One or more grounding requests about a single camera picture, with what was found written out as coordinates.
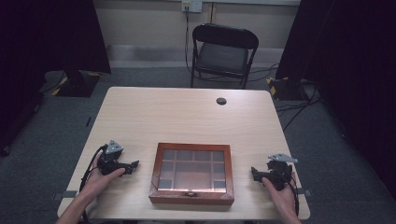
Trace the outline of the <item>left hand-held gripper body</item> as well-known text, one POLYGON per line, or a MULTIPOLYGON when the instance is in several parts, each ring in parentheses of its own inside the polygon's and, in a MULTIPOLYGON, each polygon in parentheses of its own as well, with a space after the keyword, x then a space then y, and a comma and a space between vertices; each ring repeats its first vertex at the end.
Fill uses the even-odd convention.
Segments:
POLYGON ((102 153, 100 159, 97 162, 97 168, 100 170, 102 175, 109 175, 120 168, 126 168, 128 163, 119 163, 118 158, 123 151, 123 147, 110 140, 108 144, 101 147, 102 153))

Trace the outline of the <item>person's right hand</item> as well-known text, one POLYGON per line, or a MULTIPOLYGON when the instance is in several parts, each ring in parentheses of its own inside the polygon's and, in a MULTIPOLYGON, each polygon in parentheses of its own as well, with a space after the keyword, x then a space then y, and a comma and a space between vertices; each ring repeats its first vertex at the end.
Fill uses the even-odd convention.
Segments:
POLYGON ((296 199, 293 192, 296 188, 296 182, 294 180, 294 177, 295 173, 291 173, 291 181, 286 184, 281 191, 276 190, 274 185, 268 178, 262 178, 262 183, 269 191, 276 211, 283 218, 297 217, 297 212, 295 208, 296 199))

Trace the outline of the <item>black folding chair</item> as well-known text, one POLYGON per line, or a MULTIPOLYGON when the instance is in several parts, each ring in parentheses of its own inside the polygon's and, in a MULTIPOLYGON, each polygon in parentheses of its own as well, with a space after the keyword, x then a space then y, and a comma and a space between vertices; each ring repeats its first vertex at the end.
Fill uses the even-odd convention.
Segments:
POLYGON ((214 23, 204 23, 192 31, 191 87, 202 73, 240 80, 244 89, 259 46, 251 31, 214 23))

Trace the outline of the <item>person's left hand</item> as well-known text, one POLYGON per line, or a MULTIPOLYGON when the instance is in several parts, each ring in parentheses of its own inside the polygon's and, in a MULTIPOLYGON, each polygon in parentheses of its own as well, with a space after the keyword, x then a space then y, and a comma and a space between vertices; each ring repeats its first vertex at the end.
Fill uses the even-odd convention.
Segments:
POLYGON ((88 180, 79 193, 78 197, 82 203, 87 206, 117 177, 125 172, 124 168, 117 169, 116 171, 102 175, 98 169, 93 169, 88 177, 88 180))

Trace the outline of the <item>dark curtain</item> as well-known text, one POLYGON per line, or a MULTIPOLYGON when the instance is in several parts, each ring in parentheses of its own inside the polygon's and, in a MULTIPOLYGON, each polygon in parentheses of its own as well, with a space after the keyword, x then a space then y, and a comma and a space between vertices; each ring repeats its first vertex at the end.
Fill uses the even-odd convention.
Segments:
POLYGON ((300 0, 276 76, 319 84, 396 200, 396 0, 300 0))
POLYGON ((59 70, 111 72, 93 0, 0 0, 0 156, 59 70))

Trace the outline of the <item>white wall outlet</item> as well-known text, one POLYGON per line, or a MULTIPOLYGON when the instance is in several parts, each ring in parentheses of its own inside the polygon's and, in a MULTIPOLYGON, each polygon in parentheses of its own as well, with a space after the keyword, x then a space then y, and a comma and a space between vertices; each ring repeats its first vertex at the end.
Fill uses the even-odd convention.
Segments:
POLYGON ((181 10, 183 12, 201 13, 203 10, 203 2, 196 0, 182 0, 181 10))

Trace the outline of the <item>wooden box with glass lid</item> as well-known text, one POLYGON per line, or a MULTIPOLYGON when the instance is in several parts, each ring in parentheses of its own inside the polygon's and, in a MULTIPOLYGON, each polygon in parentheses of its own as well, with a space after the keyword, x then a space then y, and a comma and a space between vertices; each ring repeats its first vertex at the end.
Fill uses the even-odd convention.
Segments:
POLYGON ((232 205, 230 146, 159 143, 148 197, 152 203, 232 205))

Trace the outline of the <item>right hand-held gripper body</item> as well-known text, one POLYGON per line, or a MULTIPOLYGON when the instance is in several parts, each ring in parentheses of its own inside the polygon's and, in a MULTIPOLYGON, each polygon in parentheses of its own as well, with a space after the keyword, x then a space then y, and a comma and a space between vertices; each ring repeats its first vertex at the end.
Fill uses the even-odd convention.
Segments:
POLYGON ((273 184, 276 190, 281 191, 291 181, 292 166, 298 160, 283 153, 270 155, 267 168, 269 173, 265 176, 273 184))

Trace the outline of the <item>black stand base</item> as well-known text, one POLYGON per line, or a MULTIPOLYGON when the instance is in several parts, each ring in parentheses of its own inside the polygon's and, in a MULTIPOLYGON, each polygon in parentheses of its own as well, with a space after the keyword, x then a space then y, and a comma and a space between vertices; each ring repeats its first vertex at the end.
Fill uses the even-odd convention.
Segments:
POLYGON ((269 92, 274 99, 279 101, 307 101, 308 96, 304 90, 304 86, 300 81, 293 81, 288 77, 282 79, 274 79, 272 77, 266 79, 269 92))
POLYGON ((65 78, 52 93, 58 97, 90 97, 100 79, 100 75, 79 70, 65 70, 65 78))

